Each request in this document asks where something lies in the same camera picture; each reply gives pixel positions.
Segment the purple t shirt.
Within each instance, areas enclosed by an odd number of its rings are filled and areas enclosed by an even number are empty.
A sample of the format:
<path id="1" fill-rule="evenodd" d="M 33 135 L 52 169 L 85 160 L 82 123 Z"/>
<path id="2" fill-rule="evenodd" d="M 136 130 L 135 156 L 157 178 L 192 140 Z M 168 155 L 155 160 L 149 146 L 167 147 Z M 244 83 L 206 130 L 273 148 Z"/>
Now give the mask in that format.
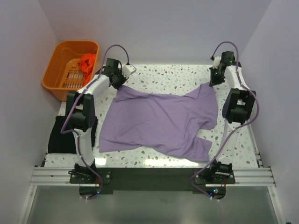
<path id="1" fill-rule="evenodd" d="M 209 83 L 183 96 L 123 86 L 102 124 L 99 149 L 112 152 L 145 146 L 167 156 L 206 162 L 212 143 L 197 133 L 214 129 L 217 117 L 216 93 Z"/>

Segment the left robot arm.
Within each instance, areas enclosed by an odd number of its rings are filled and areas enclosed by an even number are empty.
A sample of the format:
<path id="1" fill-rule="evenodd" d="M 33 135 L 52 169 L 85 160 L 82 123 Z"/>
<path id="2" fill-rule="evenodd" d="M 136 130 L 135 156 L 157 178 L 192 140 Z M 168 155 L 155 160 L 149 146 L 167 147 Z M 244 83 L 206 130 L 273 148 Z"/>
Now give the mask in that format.
<path id="1" fill-rule="evenodd" d="M 69 173 L 72 180 L 97 187 L 103 183 L 94 167 L 92 132 L 97 124 L 94 100 L 110 86 L 118 90 L 135 72 L 135 66 L 130 63 L 122 65 L 120 61 L 109 58 L 86 86 L 68 93 L 61 133 L 72 133 L 75 139 L 78 160 Z"/>

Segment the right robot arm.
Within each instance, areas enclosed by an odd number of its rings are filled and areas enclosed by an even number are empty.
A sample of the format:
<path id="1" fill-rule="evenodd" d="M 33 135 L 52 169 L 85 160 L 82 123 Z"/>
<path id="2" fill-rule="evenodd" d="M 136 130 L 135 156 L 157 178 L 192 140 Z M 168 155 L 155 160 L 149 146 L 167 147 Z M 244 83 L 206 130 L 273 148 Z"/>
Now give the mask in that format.
<path id="1" fill-rule="evenodd" d="M 248 91 L 234 53 L 225 51 L 221 56 L 211 58 L 214 62 L 210 68 L 210 86 L 226 83 L 230 90 L 221 110 L 224 130 L 219 151 L 207 168 L 194 174 L 196 185 L 235 183 L 232 170 L 234 149 L 240 129 L 250 119 L 255 103 L 255 93 Z"/>

